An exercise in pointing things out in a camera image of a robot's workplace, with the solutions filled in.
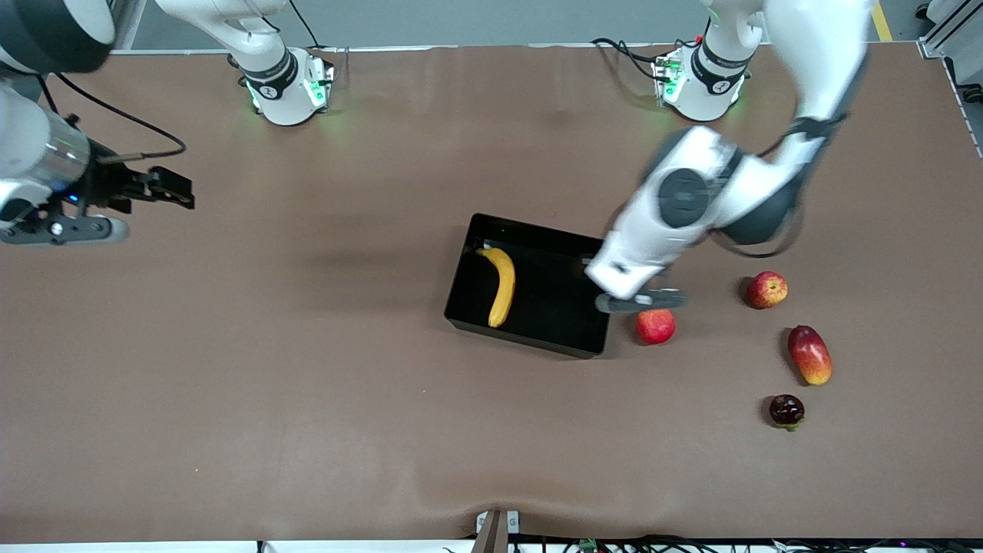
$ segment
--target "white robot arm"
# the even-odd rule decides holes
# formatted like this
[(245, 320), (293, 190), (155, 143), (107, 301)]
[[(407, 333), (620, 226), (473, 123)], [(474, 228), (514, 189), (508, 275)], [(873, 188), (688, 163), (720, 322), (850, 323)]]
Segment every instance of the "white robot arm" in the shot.
[[(105, 62), (116, 31), (103, 1), (0, 3), (0, 70), (7, 74), (88, 73)], [(21, 245), (117, 242), (116, 217), (131, 200), (194, 207), (191, 181), (162, 167), (140, 173), (63, 119), (17, 94), (0, 75), (0, 240)], [(65, 205), (76, 207), (67, 215)]]
[(712, 121), (737, 101), (744, 71), (764, 35), (763, 0), (700, 0), (710, 11), (703, 39), (663, 56), (656, 93), (687, 119)]
[(265, 20), (287, 0), (157, 0), (157, 5), (229, 50), (254, 106), (271, 123), (297, 125), (327, 109), (334, 68), (301, 48), (286, 47)]
[[(727, 17), (745, 23), (752, 20), (748, 14), (764, 14), (775, 52), (798, 89), (798, 110), (772, 163), (706, 127), (682, 131), (663, 144), (586, 271), (610, 297), (637, 304), (619, 311), (651, 308), (653, 295), (639, 294), (641, 288), (708, 231), (718, 230), (741, 245), (772, 239), (793, 216), (803, 184), (846, 116), (865, 66), (873, 0), (703, 1), (717, 12), (712, 18), (720, 21), (720, 30), (735, 27), (724, 14), (737, 14)], [(751, 42), (758, 35), (740, 30), (728, 42), (708, 32), (704, 44), (753, 51), (757, 44), (743, 41), (743, 32)], [(599, 307), (610, 310), (601, 300)]]

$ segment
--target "yellow banana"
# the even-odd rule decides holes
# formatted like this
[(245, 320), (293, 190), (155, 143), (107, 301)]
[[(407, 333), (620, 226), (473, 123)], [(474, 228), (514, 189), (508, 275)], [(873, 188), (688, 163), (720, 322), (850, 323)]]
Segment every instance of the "yellow banana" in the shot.
[(512, 258), (498, 248), (485, 248), (476, 252), (491, 261), (498, 270), (498, 293), (489, 311), (489, 326), (497, 329), (508, 317), (508, 309), (512, 307), (512, 295), (515, 293), (515, 266)]

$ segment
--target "table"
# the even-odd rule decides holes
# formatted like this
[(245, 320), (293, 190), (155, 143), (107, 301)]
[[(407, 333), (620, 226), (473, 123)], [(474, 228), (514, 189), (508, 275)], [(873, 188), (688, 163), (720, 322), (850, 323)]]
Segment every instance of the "table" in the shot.
[[(943, 67), (871, 54), (791, 251), (701, 245), (672, 342), (618, 317), (589, 361), (441, 312), (471, 214), (601, 236), (688, 124), (610, 49), (328, 55), (334, 110), (296, 128), (254, 115), (224, 56), (78, 76), (188, 142), (161, 164), (198, 208), (138, 205), (118, 246), (0, 250), (2, 540), (457, 537), (498, 507), (553, 535), (983, 535), (983, 166)], [(769, 48), (752, 69), (712, 127), (757, 151), (794, 94)], [(110, 147), (167, 146), (53, 93)], [(761, 270), (789, 281), (777, 309), (737, 297)], [(823, 388), (782, 357), (798, 324), (832, 351)], [(763, 420), (781, 393), (796, 433)]]

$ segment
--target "plum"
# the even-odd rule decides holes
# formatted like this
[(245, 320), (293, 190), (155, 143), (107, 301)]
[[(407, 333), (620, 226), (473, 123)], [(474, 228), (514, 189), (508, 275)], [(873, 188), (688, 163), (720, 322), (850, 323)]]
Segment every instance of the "plum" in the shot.
[(779, 428), (794, 432), (805, 420), (805, 405), (801, 399), (791, 394), (782, 394), (772, 398), (768, 405), (768, 414)]

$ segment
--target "black plastic bin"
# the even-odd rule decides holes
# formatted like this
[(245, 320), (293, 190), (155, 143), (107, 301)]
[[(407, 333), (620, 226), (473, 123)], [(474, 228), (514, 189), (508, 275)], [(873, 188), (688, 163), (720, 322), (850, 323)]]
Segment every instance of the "black plastic bin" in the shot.
[[(534, 224), (474, 214), (443, 315), (456, 328), (584, 359), (605, 349), (608, 314), (584, 274), (602, 241)], [(501, 248), (515, 266), (515, 295), (505, 323), (489, 327), (498, 272), (476, 249)]]

